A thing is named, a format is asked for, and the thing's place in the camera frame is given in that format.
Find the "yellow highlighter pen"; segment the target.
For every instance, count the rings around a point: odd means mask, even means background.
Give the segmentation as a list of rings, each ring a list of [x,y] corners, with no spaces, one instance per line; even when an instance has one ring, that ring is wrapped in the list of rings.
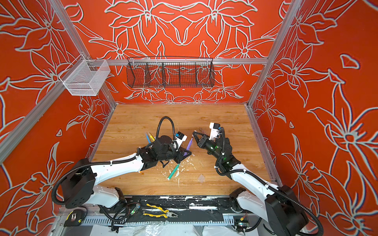
[[[155,138],[153,137],[153,135],[151,133],[148,133],[148,135],[149,135],[149,138],[150,138],[151,142],[154,142]]]

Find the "blue marker pen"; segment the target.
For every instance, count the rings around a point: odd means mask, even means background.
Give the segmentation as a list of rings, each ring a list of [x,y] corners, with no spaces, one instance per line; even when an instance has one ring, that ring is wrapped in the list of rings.
[[[150,136],[149,136],[149,134],[147,132],[146,132],[146,139],[147,139],[148,143],[150,144],[151,143],[151,139],[150,139]]]

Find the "purple marker pen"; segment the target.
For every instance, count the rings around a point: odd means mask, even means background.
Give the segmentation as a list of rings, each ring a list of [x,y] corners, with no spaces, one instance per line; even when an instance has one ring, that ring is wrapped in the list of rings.
[[[186,148],[187,151],[184,153],[184,155],[188,155],[188,151],[190,151],[192,143],[193,143],[193,138],[190,139],[190,141],[189,141],[189,143],[187,145],[187,148]]]

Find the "green marker pen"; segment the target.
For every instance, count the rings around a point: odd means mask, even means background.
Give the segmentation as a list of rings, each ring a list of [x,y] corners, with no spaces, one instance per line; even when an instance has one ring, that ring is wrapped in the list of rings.
[[[179,167],[180,167],[180,164],[177,164],[176,167],[173,169],[173,171],[170,173],[169,177],[167,178],[168,180],[171,180],[173,178],[173,176],[178,171]]]

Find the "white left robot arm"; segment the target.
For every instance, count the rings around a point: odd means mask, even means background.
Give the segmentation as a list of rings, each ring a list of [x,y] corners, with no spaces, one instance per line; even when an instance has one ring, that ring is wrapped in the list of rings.
[[[181,146],[187,136],[181,132],[172,134],[172,137],[156,135],[154,141],[137,148],[135,153],[126,157],[102,162],[81,159],[53,186],[53,203],[66,208],[76,208],[84,204],[114,207],[124,200],[123,193],[118,188],[101,186],[102,182],[125,174],[145,171],[159,163],[163,167],[170,161],[180,164],[192,154]]]

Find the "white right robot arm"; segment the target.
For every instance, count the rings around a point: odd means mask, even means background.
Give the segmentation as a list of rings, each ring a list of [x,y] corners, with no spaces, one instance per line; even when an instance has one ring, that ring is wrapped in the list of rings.
[[[224,128],[213,129],[212,133],[215,134],[214,138],[194,131],[193,137],[199,148],[216,158],[214,168],[218,175],[226,176],[242,185],[233,192],[233,197],[241,209],[266,221],[272,233],[277,236],[304,236],[302,230],[310,219],[318,228],[315,235],[324,234],[319,218],[299,202],[290,187],[279,187],[260,178],[236,159]]]

